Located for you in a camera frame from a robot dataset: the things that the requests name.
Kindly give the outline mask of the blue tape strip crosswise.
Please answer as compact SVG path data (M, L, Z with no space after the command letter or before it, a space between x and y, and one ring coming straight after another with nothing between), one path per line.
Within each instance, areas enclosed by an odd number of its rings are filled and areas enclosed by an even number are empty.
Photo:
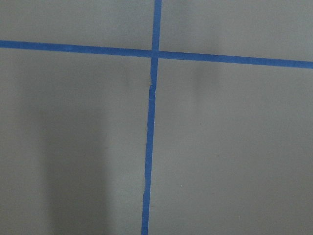
M95 47L95 46L51 44L51 43L23 42L10 40L9 41L1 40L0 47L12 49L45 50L57 52L103 54L103 55L129 56L129 57L145 57L145 58L155 57L173 60L207 61L207 62L221 62L233 64L300 68L300 69L313 68L313 63L311 61L214 55L214 54L187 53L187 52L152 51L130 48Z

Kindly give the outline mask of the blue tape strip lengthwise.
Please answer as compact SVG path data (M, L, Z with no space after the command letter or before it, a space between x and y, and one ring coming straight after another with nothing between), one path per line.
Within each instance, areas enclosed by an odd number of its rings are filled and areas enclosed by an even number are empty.
M155 110L156 110L156 89L157 89L157 72L159 59L159 39L161 24L161 7L162 1L154 1L154 20L152 33L152 56L150 62L150 87L147 113L147 135L146 135L146 153L144 169L144 192L142 201L142 218L141 234L147 235L149 232L149 214L150 214L150 194L154 146L154 127L155 127Z

